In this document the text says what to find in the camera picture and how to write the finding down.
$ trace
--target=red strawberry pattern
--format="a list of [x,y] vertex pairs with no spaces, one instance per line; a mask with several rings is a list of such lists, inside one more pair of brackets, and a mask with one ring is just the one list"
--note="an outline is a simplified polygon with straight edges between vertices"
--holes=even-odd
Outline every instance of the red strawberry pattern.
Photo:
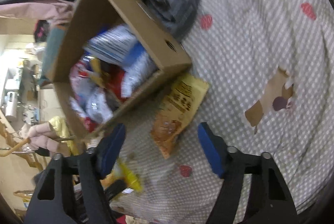
[[180,173],[182,177],[188,178],[192,173],[192,168],[190,166],[181,165],[179,166]]
[[201,17],[201,28],[204,30],[209,30],[212,25],[213,19],[210,14],[205,14]]
[[317,18],[317,15],[315,15],[313,7],[310,3],[302,3],[300,7],[307,17],[315,21],[315,19]]

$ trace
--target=open box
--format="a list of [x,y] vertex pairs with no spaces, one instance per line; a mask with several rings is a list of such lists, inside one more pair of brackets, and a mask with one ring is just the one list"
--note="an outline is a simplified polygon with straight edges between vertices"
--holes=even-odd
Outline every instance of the open box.
[[73,97],[68,77],[70,69],[83,55],[82,47],[89,39],[97,35],[103,27],[113,27],[122,23],[129,25],[154,60],[158,71],[114,112],[112,119],[100,125],[96,132],[106,129],[114,119],[191,65],[191,59],[187,53],[148,12],[141,0],[80,0],[53,69],[48,74],[54,83],[54,89],[68,125],[79,138],[85,137],[88,131],[70,106],[69,97]]

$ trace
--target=yellow cloth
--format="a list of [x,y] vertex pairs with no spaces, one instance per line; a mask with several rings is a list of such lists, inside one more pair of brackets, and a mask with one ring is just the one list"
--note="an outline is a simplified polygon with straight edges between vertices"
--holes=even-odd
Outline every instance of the yellow cloth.
[[[52,125],[53,129],[59,137],[70,137],[70,132],[66,125],[64,118],[60,116],[55,116],[49,120],[49,123]],[[67,143],[68,148],[71,150],[73,155],[79,155],[79,152],[72,140],[63,141]]]

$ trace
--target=checkered fabric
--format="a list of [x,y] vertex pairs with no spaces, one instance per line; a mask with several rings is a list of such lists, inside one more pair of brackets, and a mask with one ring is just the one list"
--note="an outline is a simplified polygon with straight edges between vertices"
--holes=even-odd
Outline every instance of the checkered fabric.
[[[270,152],[298,212],[310,206],[334,161],[333,16],[328,0],[201,0],[182,45],[193,61],[191,74],[211,88],[167,160],[150,137],[163,92],[121,118],[127,127],[121,157],[140,176],[144,192],[111,206],[156,223],[205,223],[223,181],[198,142],[202,121],[244,153]],[[295,84],[292,108],[266,114],[254,135],[244,112],[278,67]],[[192,175],[182,177],[180,165],[190,166]],[[243,218],[249,185],[246,176],[235,222]]]

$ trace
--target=yellow and orange package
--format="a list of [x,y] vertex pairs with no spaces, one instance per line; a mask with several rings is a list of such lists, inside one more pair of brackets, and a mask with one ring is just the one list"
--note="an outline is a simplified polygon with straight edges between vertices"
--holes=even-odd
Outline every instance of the yellow and orange package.
[[177,136],[193,119],[208,89],[208,83],[186,73],[163,98],[151,136],[165,159],[175,147]]

